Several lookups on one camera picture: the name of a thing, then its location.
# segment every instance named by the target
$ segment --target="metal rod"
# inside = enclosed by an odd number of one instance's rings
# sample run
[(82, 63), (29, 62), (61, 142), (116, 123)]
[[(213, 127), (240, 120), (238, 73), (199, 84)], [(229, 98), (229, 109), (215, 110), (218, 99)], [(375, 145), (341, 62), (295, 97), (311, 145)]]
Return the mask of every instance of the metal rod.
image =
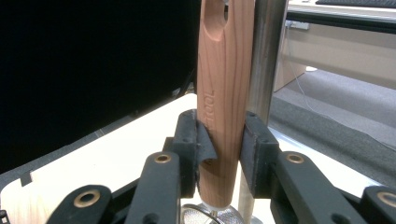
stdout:
[[(254, 15), (253, 55), (247, 110), (268, 124), (278, 54), (282, 43), (287, 0), (256, 0)], [(241, 174), (238, 211), (250, 223), (254, 199)]]

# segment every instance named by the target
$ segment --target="wooden handle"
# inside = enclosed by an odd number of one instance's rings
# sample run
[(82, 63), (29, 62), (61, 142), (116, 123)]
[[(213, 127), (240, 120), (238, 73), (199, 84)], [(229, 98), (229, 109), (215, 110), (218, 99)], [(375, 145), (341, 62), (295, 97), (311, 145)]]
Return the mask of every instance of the wooden handle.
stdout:
[(198, 49), (198, 120), (219, 158), (200, 165), (204, 203), (219, 210), (233, 198), (245, 125), (253, 39), (254, 0), (203, 0)]

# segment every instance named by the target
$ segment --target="dark background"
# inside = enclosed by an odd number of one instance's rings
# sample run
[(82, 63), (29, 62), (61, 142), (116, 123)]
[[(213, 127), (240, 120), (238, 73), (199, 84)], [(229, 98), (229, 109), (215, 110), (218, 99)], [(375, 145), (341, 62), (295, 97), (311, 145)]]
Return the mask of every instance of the dark background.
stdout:
[(1, 1), (0, 173), (169, 97), (198, 15), (193, 0)]

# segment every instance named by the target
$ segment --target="floor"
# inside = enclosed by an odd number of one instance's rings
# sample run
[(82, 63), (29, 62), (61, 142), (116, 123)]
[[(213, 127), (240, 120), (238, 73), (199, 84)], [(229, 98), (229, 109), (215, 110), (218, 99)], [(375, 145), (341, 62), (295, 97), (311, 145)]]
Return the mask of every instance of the floor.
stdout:
[(396, 188), (396, 90), (316, 70), (275, 92), (269, 125)]

